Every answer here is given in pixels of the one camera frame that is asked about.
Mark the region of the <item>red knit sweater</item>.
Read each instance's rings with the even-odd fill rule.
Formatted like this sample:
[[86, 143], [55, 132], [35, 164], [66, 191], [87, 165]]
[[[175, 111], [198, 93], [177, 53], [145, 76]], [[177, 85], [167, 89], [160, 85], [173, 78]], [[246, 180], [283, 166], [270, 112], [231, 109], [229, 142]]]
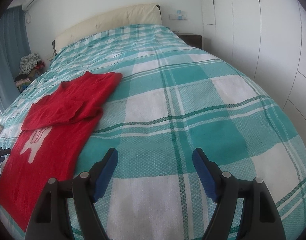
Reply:
[[77, 159], [122, 80], [110, 72], [60, 83], [32, 104], [0, 178], [0, 205], [26, 231], [47, 180], [73, 177]]

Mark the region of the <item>pile of clothes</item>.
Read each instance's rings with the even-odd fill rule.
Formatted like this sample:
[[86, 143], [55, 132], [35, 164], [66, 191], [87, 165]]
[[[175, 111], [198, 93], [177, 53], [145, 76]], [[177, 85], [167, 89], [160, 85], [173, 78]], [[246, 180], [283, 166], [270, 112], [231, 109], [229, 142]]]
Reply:
[[14, 78], [16, 88], [22, 93], [35, 79], [37, 79], [45, 63], [41, 60], [38, 53], [31, 53], [20, 59], [20, 72]]

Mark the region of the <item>blue curtain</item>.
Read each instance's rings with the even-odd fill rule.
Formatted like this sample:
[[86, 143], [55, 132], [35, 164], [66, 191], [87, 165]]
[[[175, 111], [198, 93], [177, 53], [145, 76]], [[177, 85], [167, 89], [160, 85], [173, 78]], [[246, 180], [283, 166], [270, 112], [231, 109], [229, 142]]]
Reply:
[[30, 54], [24, 11], [21, 6], [5, 11], [0, 19], [0, 115], [19, 96], [15, 77], [20, 59]]

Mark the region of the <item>teal white plaid bedspread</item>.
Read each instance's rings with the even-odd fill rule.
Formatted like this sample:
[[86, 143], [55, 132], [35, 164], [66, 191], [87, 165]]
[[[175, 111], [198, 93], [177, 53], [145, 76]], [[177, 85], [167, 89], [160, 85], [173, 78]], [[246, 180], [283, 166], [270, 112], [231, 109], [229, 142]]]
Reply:
[[238, 179], [260, 177], [287, 239], [306, 227], [306, 148], [252, 79], [161, 25], [136, 24], [62, 49], [1, 117], [11, 148], [32, 104], [85, 72], [121, 73], [75, 174], [114, 147], [119, 161], [97, 213], [111, 239], [200, 239], [215, 209], [192, 163], [205, 155]]

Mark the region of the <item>white built-in wardrobe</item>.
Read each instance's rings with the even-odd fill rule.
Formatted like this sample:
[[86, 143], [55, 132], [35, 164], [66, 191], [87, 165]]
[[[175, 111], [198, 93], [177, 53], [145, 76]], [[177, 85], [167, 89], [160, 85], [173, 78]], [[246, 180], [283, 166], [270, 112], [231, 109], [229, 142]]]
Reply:
[[306, 139], [306, 11], [299, 0], [201, 0], [204, 48], [260, 85]]

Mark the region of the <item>dark wooden nightstand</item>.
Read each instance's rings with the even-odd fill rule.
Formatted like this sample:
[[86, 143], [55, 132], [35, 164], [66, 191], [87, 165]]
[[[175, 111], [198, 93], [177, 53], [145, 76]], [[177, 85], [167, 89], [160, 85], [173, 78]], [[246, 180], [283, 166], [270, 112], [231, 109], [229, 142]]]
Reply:
[[198, 49], [203, 49], [202, 35], [191, 33], [178, 33], [177, 36], [187, 45]]

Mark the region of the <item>cream padded headboard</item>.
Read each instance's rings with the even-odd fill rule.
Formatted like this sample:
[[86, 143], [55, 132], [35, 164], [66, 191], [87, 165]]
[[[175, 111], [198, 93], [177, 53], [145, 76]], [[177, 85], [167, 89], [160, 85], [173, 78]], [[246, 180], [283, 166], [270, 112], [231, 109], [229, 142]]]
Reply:
[[54, 53], [85, 37], [130, 24], [162, 24], [160, 6], [136, 4], [99, 14], [65, 30], [52, 42]]

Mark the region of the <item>white wall switch panel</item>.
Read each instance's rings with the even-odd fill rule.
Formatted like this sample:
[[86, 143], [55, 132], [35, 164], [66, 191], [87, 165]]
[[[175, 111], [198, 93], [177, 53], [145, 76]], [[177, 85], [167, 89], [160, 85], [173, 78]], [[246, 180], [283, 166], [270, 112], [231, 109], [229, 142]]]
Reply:
[[169, 14], [169, 20], [171, 20], [171, 21], [185, 21], [185, 20], [187, 20], [187, 16], [181, 10], [178, 10], [175, 14]]

